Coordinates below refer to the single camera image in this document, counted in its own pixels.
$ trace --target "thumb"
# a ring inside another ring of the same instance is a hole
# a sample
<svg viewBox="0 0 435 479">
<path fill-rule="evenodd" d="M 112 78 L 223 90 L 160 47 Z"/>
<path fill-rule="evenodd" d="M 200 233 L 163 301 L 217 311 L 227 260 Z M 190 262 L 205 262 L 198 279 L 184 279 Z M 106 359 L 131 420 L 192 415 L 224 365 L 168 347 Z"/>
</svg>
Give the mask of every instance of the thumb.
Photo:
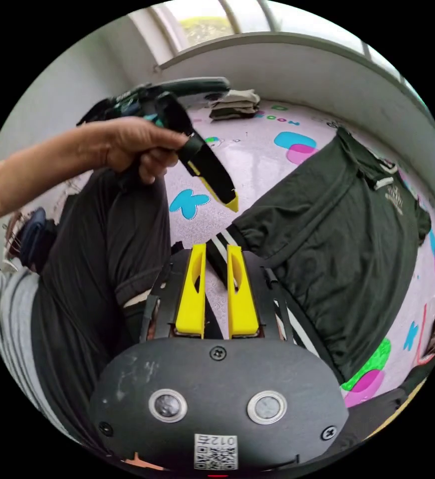
<svg viewBox="0 0 435 479">
<path fill-rule="evenodd" d="M 156 125 L 149 130 L 149 148 L 166 148 L 168 150 L 179 150 L 188 141 L 184 133 L 168 130 Z"/>
</svg>

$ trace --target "window frame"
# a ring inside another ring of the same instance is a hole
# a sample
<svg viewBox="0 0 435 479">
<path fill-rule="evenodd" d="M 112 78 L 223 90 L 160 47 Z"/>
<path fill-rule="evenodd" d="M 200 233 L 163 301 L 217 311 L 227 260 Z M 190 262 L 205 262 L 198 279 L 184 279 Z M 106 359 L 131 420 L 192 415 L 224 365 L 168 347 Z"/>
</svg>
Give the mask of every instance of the window frame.
<svg viewBox="0 0 435 479">
<path fill-rule="evenodd" d="M 428 115 L 430 115 L 429 110 L 427 106 L 425 105 L 425 103 L 419 97 L 418 93 L 415 92 L 415 90 L 413 90 L 412 87 L 409 88 L 410 84 L 402 76 L 402 74 L 396 69 L 397 75 L 395 75 L 394 73 L 389 72 L 380 63 L 378 63 L 377 61 L 374 61 L 371 55 L 369 45 L 365 43 L 363 40 L 361 40 L 363 52 L 359 52 L 341 43 L 333 42 L 318 36 L 281 31 L 278 27 L 278 22 L 276 21 L 275 15 L 273 14 L 272 9 L 267 4 L 266 0 L 255 0 L 255 1 L 256 1 L 256 4 L 261 8 L 264 14 L 264 17 L 266 18 L 269 31 L 250 32 L 250 33 L 242 32 L 240 28 L 240 24 L 239 24 L 239 17 L 238 15 L 235 14 L 229 2 L 227 0 L 217 0 L 217 1 L 220 3 L 220 5 L 222 6 L 225 12 L 225 15 L 229 21 L 229 24 L 231 25 L 233 34 L 227 35 L 221 38 L 205 41 L 198 45 L 193 45 L 193 46 L 189 46 L 189 43 L 185 37 L 185 34 L 182 30 L 181 25 L 175 19 L 174 15 L 166 7 L 164 3 L 159 3 L 146 8 L 146 10 L 150 13 L 150 16 L 153 19 L 153 21 L 156 23 L 156 26 L 158 27 L 159 31 L 163 35 L 165 42 L 167 43 L 167 45 L 169 46 L 169 49 L 171 50 L 173 54 L 173 57 L 169 61 L 166 61 L 159 65 L 159 68 L 161 70 L 166 69 L 167 67 L 181 61 L 185 57 L 193 56 L 192 55 L 193 53 L 197 54 L 198 52 L 201 52 L 203 48 L 207 50 L 209 50 L 210 47 L 212 47 L 212 49 L 216 49 L 218 48 L 217 44 L 219 43 L 225 42 L 226 45 L 229 45 L 230 42 L 234 43 L 233 39 L 240 40 L 243 37 L 252 37 L 257 35 L 266 37 L 269 34 L 271 35 L 280 34 L 284 36 L 291 35 L 292 37 L 294 37 L 294 40 L 296 40 L 297 38 L 301 38 L 302 44 L 307 44 L 308 40 L 310 40 L 314 46 L 318 46 L 322 49 L 327 49 L 327 50 L 331 49 L 332 51 L 340 50 L 339 53 L 343 54 L 344 56 L 348 56 L 344 54 L 345 51 L 351 52 L 352 60 L 358 61 L 361 64 L 371 67 L 373 70 L 377 71 L 385 78 L 389 80 L 392 79 L 391 81 L 393 83 L 398 82 L 401 85 L 401 88 L 403 87 L 403 90 L 405 90 L 405 92 L 408 93 L 409 97 L 415 100 L 419 104 L 421 109 L 423 108 L 424 111 Z"/>
</svg>

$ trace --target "window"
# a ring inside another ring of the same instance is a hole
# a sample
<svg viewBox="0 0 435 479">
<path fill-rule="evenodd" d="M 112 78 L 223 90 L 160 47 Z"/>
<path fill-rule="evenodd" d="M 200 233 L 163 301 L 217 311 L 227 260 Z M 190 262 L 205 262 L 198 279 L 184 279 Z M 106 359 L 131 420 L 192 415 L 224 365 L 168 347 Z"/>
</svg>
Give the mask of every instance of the window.
<svg viewBox="0 0 435 479">
<path fill-rule="evenodd" d="M 185 44 L 178 42 L 178 50 L 205 41 L 234 34 L 226 12 L 218 0 L 171 0 L 161 3 L 176 20 L 176 36 L 184 34 Z"/>
<path fill-rule="evenodd" d="M 383 68 L 385 71 L 390 73 L 392 76 L 400 80 L 401 75 L 397 69 L 386 59 L 384 58 L 377 50 L 374 50 L 370 45 L 367 45 L 369 48 L 369 53 L 371 54 L 371 60 Z"/>
<path fill-rule="evenodd" d="M 276 1 L 268 1 L 267 4 L 276 19 L 277 27 L 280 31 L 323 38 L 339 43 L 359 53 L 364 53 L 361 40 L 335 23 L 308 11 Z"/>
<path fill-rule="evenodd" d="M 266 15 L 256 0 L 227 0 L 227 4 L 236 17 L 241 33 L 270 31 Z"/>
</svg>

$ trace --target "white wall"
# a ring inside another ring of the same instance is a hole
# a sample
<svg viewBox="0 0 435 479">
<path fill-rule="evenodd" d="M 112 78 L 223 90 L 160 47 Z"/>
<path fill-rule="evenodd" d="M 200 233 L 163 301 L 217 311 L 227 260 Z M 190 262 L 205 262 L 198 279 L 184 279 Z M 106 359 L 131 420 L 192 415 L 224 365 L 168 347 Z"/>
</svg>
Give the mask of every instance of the white wall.
<svg viewBox="0 0 435 479">
<path fill-rule="evenodd" d="M 58 57 L 18 101 L 0 131 L 0 159 L 73 127 L 97 101 L 131 86 L 126 73 L 97 31 Z M 59 189 L 36 202 L 48 210 Z M 0 219 L 0 262 L 3 248 Z"/>
<path fill-rule="evenodd" d="M 127 22 L 127 37 L 131 28 Z M 123 45 L 108 32 L 106 36 L 121 61 L 131 65 L 128 72 L 135 83 L 225 76 L 233 88 L 254 88 L 263 99 L 311 106 L 386 143 L 435 195 L 435 126 L 397 86 L 362 64 L 317 47 L 286 43 L 288 35 L 282 35 L 282 42 L 276 42 L 275 35 L 261 35 L 256 42 L 254 34 L 253 43 L 222 47 L 215 42 L 212 49 L 208 44 L 201 53 L 198 47 L 182 61 L 156 71 L 144 42 L 132 48 L 130 42 Z"/>
</svg>

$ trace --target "floor mat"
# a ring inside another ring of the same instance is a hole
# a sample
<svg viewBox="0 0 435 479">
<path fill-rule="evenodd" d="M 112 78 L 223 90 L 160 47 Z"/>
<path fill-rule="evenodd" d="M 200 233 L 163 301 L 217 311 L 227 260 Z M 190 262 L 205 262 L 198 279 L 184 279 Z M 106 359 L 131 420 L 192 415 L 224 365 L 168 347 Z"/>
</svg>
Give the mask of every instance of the floor mat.
<svg viewBox="0 0 435 479">
<path fill-rule="evenodd" d="M 191 111 L 199 134 L 229 171 L 239 194 L 239 211 L 298 168 L 335 136 L 338 124 L 377 155 L 400 167 L 408 188 L 432 219 L 432 230 L 419 249 L 414 277 L 401 311 L 387 337 L 358 374 L 342 388 L 351 406 L 398 387 L 427 344 L 435 316 L 435 201 L 418 177 L 385 145 L 336 118 L 289 104 L 262 101 L 252 119 L 211 121 L 207 108 Z M 172 242 L 185 247 L 206 242 L 240 213 L 215 202 L 197 178 L 178 164 L 166 176 Z M 207 294 L 227 337 L 227 296 L 224 286 L 207 269 Z"/>
</svg>

